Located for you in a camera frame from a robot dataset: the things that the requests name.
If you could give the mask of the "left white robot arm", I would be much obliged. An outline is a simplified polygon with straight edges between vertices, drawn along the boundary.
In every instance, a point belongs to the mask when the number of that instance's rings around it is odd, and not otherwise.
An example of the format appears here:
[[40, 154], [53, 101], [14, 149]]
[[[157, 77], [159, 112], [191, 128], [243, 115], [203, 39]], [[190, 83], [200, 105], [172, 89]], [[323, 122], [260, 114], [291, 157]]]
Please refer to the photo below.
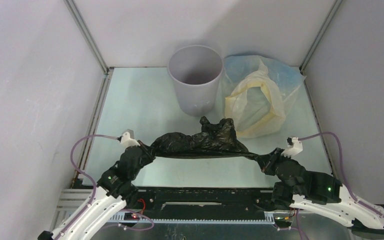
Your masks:
[[140, 170], [156, 157], [150, 147], [130, 146], [118, 161], [104, 171], [91, 194], [52, 231], [43, 231], [39, 240], [89, 240], [117, 212], [133, 208], [138, 202], [138, 188], [132, 184]]

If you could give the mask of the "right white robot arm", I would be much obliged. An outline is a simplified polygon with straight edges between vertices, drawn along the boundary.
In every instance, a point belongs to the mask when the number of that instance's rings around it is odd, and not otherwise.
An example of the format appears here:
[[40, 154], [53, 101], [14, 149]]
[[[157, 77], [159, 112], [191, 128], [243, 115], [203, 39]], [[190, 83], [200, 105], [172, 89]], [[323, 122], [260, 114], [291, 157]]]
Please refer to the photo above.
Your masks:
[[276, 148], [256, 158], [261, 171], [276, 176], [271, 204], [277, 209], [309, 211], [334, 220], [352, 234], [368, 240], [384, 240], [384, 204], [372, 204], [351, 195], [332, 175], [309, 171]]

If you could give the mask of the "black plastic trash bag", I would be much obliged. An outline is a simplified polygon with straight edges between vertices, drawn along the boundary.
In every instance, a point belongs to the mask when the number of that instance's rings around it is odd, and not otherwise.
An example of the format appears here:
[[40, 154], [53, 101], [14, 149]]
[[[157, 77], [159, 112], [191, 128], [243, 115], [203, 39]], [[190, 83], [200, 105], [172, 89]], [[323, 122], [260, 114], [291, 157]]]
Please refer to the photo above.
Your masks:
[[169, 132], [158, 137], [151, 145], [140, 142], [140, 147], [152, 157], [170, 159], [219, 159], [244, 157], [256, 161], [261, 156], [250, 152], [236, 134], [234, 121], [223, 118], [210, 123], [205, 117], [199, 120], [201, 132], [187, 135]]

